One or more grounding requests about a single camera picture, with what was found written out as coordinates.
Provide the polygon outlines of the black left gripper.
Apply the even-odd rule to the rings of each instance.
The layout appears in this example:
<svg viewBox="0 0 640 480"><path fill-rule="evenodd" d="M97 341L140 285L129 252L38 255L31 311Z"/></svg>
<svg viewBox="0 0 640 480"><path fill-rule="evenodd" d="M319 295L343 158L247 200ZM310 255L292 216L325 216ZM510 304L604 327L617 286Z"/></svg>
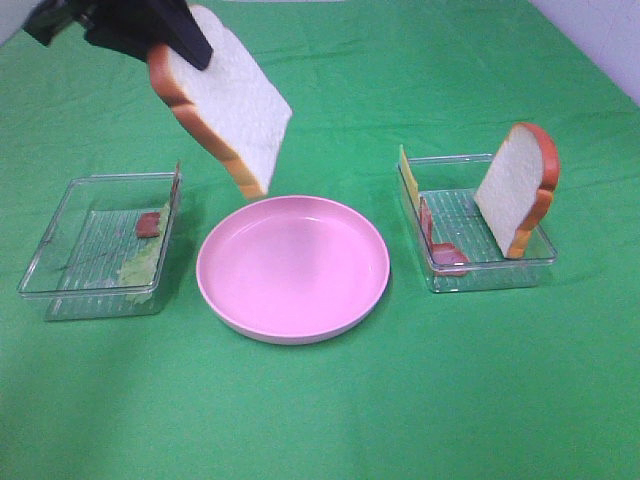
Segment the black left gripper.
<svg viewBox="0 0 640 480"><path fill-rule="evenodd" d="M166 44L197 70L205 70L213 49L183 0L42 1L23 29L45 46L72 23L84 28L93 46L145 61Z"/></svg>

